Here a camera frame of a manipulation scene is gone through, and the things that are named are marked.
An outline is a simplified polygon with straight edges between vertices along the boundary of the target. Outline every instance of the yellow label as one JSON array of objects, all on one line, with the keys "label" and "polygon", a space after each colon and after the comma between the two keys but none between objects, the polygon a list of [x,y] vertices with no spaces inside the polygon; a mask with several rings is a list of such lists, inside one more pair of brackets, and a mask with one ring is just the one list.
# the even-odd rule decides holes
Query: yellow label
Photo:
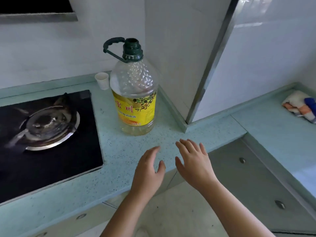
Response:
[{"label": "yellow label", "polygon": [[149,96],[132,99],[112,91],[119,118],[128,125],[146,125],[154,119],[156,92]]}]

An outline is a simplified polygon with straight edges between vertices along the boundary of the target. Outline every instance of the gas stove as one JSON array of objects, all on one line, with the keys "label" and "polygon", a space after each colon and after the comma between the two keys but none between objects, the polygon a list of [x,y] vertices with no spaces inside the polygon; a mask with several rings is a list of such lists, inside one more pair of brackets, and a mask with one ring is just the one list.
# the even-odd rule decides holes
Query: gas stove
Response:
[{"label": "gas stove", "polygon": [[88,90],[0,107],[0,205],[102,165]]}]

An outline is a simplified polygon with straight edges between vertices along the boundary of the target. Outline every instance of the bottle handle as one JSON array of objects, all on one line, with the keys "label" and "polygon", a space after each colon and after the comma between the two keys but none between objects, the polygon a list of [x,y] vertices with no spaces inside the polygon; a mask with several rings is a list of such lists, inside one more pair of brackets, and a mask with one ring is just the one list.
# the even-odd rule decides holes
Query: bottle handle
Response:
[{"label": "bottle handle", "polygon": [[119,42],[125,42],[125,38],[124,37],[113,37],[111,39],[108,39],[104,44],[103,44],[103,52],[104,53],[109,53],[110,55],[114,56],[116,59],[119,59],[120,61],[123,61],[125,63],[129,63],[132,62],[131,60],[125,60],[121,57],[119,57],[118,55],[114,54],[113,52],[109,51],[108,48],[110,45],[112,45],[113,43],[119,43]]}]

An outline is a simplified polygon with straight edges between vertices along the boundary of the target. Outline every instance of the round knob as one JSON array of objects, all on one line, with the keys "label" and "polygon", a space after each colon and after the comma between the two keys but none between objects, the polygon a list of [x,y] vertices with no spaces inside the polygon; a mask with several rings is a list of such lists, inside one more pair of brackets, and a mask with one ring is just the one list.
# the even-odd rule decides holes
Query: round knob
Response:
[{"label": "round knob", "polygon": [[79,220],[79,219],[82,219],[83,217],[85,217],[87,214],[82,214],[82,215],[79,215],[76,219]]},{"label": "round knob", "polygon": [[240,163],[242,163],[242,164],[246,163],[246,160],[245,160],[244,158],[242,158],[242,157],[239,158],[239,161],[240,161]]},{"label": "round knob", "polygon": [[47,232],[41,233],[39,235],[36,235],[35,237],[44,237],[45,235],[47,235]]},{"label": "round knob", "polygon": [[283,204],[281,201],[275,200],[274,202],[280,209],[285,210],[285,204]]}]

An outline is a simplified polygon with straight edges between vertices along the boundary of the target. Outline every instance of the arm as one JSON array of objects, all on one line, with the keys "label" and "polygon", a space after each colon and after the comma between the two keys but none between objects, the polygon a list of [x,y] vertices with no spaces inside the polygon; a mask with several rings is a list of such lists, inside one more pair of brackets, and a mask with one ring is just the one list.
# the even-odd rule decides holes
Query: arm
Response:
[{"label": "arm", "polygon": [[154,161],[160,147],[147,150],[140,158],[135,170],[131,191],[125,197],[100,237],[131,237],[148,201],[160,187],[165,175],[165,164],[161,160],[157,173]]},{"label": "arm", "polygon": [[176,142],[184,165],[176,157],[180,175],[207,200],[229,237],[274,237],[274,235],[216,178],[202,143]]}]

